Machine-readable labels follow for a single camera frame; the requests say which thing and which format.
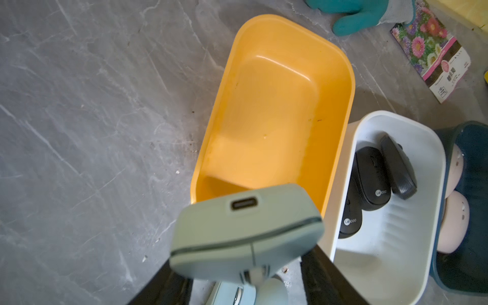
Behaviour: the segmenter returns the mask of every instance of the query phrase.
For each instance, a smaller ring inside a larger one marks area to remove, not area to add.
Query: floor
[[[350,121],[383,109],[431,128],[488,122],[488,39],[438,17],[472,66],[442,105],[381,25],[348,37],[302,0],[3,0],[3,304],[125,304],[168,258],[239,27],[284,16],[338,45],[356,76]],[[303,304],[296,263],[287,285]],[[197,282],[192,304],[210,283]],[[432,280],[419,304],[488,304]]]

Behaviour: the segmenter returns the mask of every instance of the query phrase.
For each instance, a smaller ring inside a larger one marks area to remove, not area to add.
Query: mouse logo
[[[351,223],[355,223],[355,222],[356,222],[356,219],[349,219],[349,218],[344,219],[345,225],[350,225]]]
[[[374,192],[374,194],[375,194],[377,197],[380,197],[381,195],[386,194],[386,190],[384,190],[384,191],[380,191],[379,189],[377,189],[377,190],[376,190],[376,192]]]

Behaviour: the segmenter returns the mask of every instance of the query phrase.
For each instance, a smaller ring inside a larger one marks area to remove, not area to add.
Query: yellow plastic tray
[[[297,183],[323,216],[354,88],[337,46],[279,16],[246,22],[215,99],[191,202]]]

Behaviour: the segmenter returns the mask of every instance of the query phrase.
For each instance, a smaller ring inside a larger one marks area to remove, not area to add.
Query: green gardening glove
[[[324,13],[347,13],[332,27],[337,36],[355,33],[380,23],[412,22],[415,18],[414,0],[305,0],[312,9]]]

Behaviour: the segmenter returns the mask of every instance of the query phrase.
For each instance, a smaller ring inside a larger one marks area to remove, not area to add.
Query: usb-c port
[[[236,210],[245,209],[257,205],[258,205],[258,201],[256,200],[256,198],[251,197],[251,198],[234,201],[230,204],[230,207],[233,211],[236,211]]]

